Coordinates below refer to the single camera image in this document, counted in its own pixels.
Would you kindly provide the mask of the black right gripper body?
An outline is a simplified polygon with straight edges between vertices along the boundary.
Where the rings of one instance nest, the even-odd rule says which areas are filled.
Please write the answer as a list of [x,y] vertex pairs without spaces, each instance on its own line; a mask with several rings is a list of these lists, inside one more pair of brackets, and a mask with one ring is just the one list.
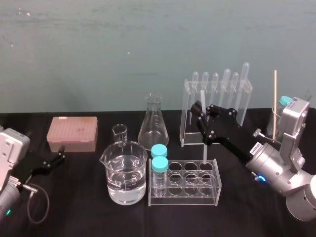
[[219,143],[235,155],[240,162],[248,163],[262,148],[262,142],[245,131],[230,116],[210,118],[209,127],[215,132],[215,138],[203,139],[210,146]]

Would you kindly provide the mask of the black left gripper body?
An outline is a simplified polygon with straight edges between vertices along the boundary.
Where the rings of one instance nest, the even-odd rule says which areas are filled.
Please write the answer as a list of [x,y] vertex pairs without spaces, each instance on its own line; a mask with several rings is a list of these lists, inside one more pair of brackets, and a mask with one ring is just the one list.
[[50,172],[51,172],[51,164],[44,162],[41,166],[27,170],[27,179],[25,180],[24,183],[27,184],[33,176],[48,175]]

